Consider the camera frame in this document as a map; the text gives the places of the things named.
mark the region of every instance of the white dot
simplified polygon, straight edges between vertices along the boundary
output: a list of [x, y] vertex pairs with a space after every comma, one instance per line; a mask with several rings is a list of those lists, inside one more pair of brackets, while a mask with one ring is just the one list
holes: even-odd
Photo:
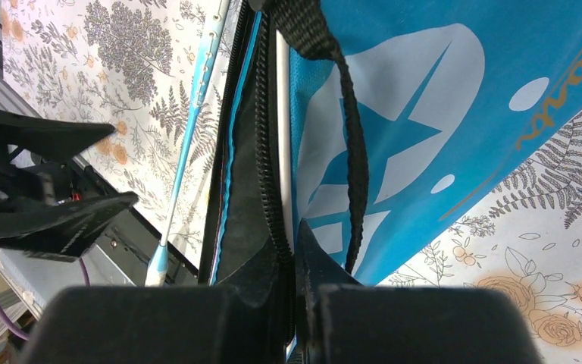
[[34, 303], [34, 295], [32, 294], [32, 292], [25, 290], [22, 294], [21, 294], [21, 298], [23, 298], [23, 301], [25, 303], [28, 304], [28, 306], [32, 306], [32, 304]]
[[525, 111], [535, 106], [548, 88], [549, 82], [548, 77], [541, 77], [526, 83], [510, 99], [510, 110]]
[[435, 194], [446, 189], [449, 186], [452, 186], [452, 184], [454, 183], [454, 179], [456, 179], [456, 177], [454, 177], [454, 174], [447, 174], [445, 177], [441, 178], [438, 182], [436, 182], [436, 184], [431, 190], [431, 193]]
[[343, 223], [329, 224], [313, 229], [313, 235], [326, 254], [343, 251]]

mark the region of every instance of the fern print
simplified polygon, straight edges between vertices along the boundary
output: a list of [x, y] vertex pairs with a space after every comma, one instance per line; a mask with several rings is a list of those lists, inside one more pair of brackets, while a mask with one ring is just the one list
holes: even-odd
[[83, 71], [77, 73], [77, 82], [82, 86], [83, 91], [96, 96], [99, 100], [99, 108], [108, 109], [113, 116], [119, 118], [125, 111], [137, 111], [141, 108], [134, 108], [124, 100], [121, 92], [117, 88], [113, 88], [113, 93], [106, 85], [99, 86], [96, 81], [89, 80]]
[[447, 256], [440, 249], [440, 240], [427, 244], [419, 253], [425, 255], [424, 263], [429, 265], [430, 270], [436, 273], [436, 282], [433, 283], [437, 286], [440, 287], [440, 281], [443, 278], [454, 276], [451, 273], [445, 272], [447, 268], [451, 268], [452, 266], [447, 263]]
[[163, 141], [160, 130], [155, 125], [143, 127], [138, 121], [130, 135], [133, 152], [138, 162], [148, 162], [152, 173], [165, 185], [173, 184], [175, 162], [173, 152]]
[[489, 237], [496, 232], [494, 223], [485, 215], [481, 216], [463, 216], [460, 220], [454, 222], [447, 228], [448, 232], [454, 233], [455, 236], [463, 235], [461, 228], [469, 228], [472, 237]]
[[32, 46], [23, 49], [23, 53], [27, 71], [37, 77], [37, 103], [55, 108], [57, 104], [64, 102], [64, 87], [58, 77], [57, 61], [52, 50], [47, 46]]
[[60, 55], [62, 58], [67, 58], [71, 55], [77, 59], [77, 47], [66, 34], [59, 33], [59, 30], [54, 23], [43, 26], [43, 23], [37, 19], [32, 23], [32, 31], [41, 37], [45, 44], [52, 46], [52, 50]]
[[561, 209], [564, 228], [572, 226], [582, 216], [582, 112], [492, 192], [503, 195], [490, 207], [491, 218], [519, 209]]
[[394, 287], [413, 288], [419, 279], [421, 278], [396, 272], [390, 276], [389, 283]]
[[70, 109], [72, 111], [70, 114], [72, 121], [80, 123], [92, 123], [95, 121], [92, 115], [94, 101], [84, 92], [83, 85], [77, 87], [76, 95], [68, 94], [68, 96], [68, 101], [70, 101], [70, 105], [72, 106]]
[[18, 83], [19, 86], [24, 88], [32, 88], [33, 82], [30, 77], [30, 72], [25, 70], [19, 62], [15, 61], [13, 58], [6, 58], [3, 62], [3, 71], [10, 74], [14, 79], [14, 82]]
[[[179, 146], [179, 139], [186, 130], [186, 123], [189, 117], [190, 98], [186, 92], [186, 88], [182, 81], [179, 87], [179, 99], [176, 99], [173, 87], [168, 91], [168, 99], [161, 98], [160, 102], [156, 102], [150, 111], [150, 115], [159, 121], [162, 129], [166, 130], [166, 135], [171, 137], [173, 135], [173, 143]], [[212, 159], [215, 140], [217, 139], [217, 119], [213, 117], [213, 113], [208, 109], [208, 103], [204, 103], [197, 118], [196, 127], [192, 135], [192, 151], [187, 163], [193, 163], [201, 158]], [[206, 174], [210, 170], [209, 167], [202, 172]]]
[[193, 6], [188, 0], [180, 2], [180, 15], [185, 20], [190, 20], [197, 25], [203, 25], [206, 13], [199, 4]]
[[126, 185], [133, 189], [133, 191], [137, 191], [137, 196], [139, 197], [139, 201], [142, 203], [142, 207], [149, 211], [160, 211], [161, 206], [157, 206], [155, 201], [158, 200], [157, 196], [151, 191], [148, 190], [145, 184], [142, 182], [141, 178], [133, 176], [128, 170], [124, 169], [123, 175], [126, 179]]

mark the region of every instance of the gold squiggle print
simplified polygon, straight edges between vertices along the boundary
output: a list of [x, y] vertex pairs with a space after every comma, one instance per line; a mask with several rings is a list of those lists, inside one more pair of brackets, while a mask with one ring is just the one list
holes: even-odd
[[[581, 69], [581, 75], [577, 75], [577, 71]], [[552, 106], [555, 110], [559, 110], [568, 100], [568, 86], [576, 86], [582, 81], [582, 59], [579, 60], [568, 72], [568, 78], [561, 85], [559, 89], [559, 96], [555, 99], [552, 96], [548, 96], [543, 100], [543, 112], [535, 114], [532, 117], [531, 126], [532, 132], [522, 135], [516, 141], [516, 149], [521, 150], [521, 143], [524, 140], [532, 140], [541, 134], [546, 127], [553, 127], [554, 120], [549, 115], [549, 107]]]

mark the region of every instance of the metal frame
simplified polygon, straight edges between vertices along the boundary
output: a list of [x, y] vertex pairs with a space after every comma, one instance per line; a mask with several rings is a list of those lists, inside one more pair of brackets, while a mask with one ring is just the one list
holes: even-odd
[[[3, 81], [1, 67], [0, 109], [39, 117], [39, 114]], [[98, 193], [116, 193], [83, 157], [77, 156], [70, 166], [83, 177], [85, 183], [100, 187]], [[159, 236], [157, 230], [134, 209], [121, 214], [84, 257], [90, 281], [93, 284], [141, 284], [145, 279], [146, 265], [157, 246]], [[171, 269], [167, 282], [196, 284], [196, 267], [173, 246], [169, 248]], [[77, 263], [29, 259], [17, 251], [0, 251], [0, 273], [36, 318], [41, 316], [45, 305], [60, 290], [83, 284], [83, 276]]]

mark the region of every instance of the white rod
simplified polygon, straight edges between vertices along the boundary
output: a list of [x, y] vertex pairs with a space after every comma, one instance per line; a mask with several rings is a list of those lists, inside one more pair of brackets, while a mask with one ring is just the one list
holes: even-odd
[[276, 36], [276, 79], [277, 79], [277, 149], [280, 166], [280, 195], [284, 230], [291, 252], [293, 239], [293, 191], [291, 188], [291, 131], [289, 119], [289, 45], [280, 34]]

